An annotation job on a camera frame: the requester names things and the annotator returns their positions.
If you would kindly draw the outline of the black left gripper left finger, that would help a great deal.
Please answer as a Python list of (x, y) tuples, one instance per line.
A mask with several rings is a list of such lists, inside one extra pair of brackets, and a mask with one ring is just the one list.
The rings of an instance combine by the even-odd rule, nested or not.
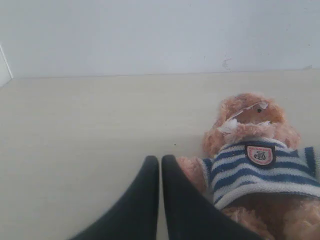
[(74, 240), (155, 240), (159, 213), (159, 161), (145, 158), (119, 200)]

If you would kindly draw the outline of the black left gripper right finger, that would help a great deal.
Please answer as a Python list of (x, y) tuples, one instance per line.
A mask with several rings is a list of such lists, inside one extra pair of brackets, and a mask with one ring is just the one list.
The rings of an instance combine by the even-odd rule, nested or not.
[(170, 240), (260, 240), (216, 209), (190, 183), (173, 155), (161, 160), (162, 192)]

